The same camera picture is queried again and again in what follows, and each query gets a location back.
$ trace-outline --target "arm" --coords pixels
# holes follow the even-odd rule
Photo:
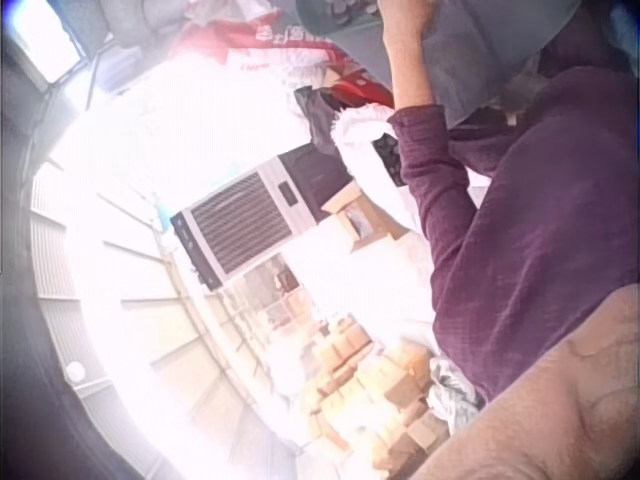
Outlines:
[[[638,285],[614,292],[415,479],[613,480],[637,461]]]
[[[433,4],[380,0],[379,5],[398,109],[390,121],[398,135],[403,178],[431,243],[433,304],[438,311],[476,208],[467,193],[467,172],[449,153],[444,110],[434,105],[424,64],[422,32],[433,15]]]

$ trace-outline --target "corrugated metal wall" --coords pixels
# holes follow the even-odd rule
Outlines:
[[[96,213],[104,253],[144,357],[181,412],[241,472],[256,479],[296,478],[293,453],[229,380],[226,362],[202,319],[172,282],[152,225],[153,208],[123,183],[102,183]],[[85,378],[73,386],[118,453],[146,478],[178,479],[180,474],[134,425],[92,347],[74,285],[78,279],[65,250],[69,201],[64,170],[46,162],[34,183],[31,241],[41,307],[61,367],[74,361],[84,366]]]

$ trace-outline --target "sleeve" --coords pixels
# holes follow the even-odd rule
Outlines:
[[[439,105],[400,110],[389,122],[398,136],[402,177],[418,204],[422,231],[431,244],[436,312],[476,207],[467,192],[465,167],[449,153],[444,109]]]

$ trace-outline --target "hand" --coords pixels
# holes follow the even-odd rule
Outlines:
[[[378,0],[385,42],[419,39],[435,11],[435,0]]]

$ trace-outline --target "purple long-sleeve shirt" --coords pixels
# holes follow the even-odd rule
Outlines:
[[[435,335],[486,400],[639,280],[637,98],[624,74],[580,67],[555,77],[479,209],[450,154],[443,108],[392,117],[435,264]]]

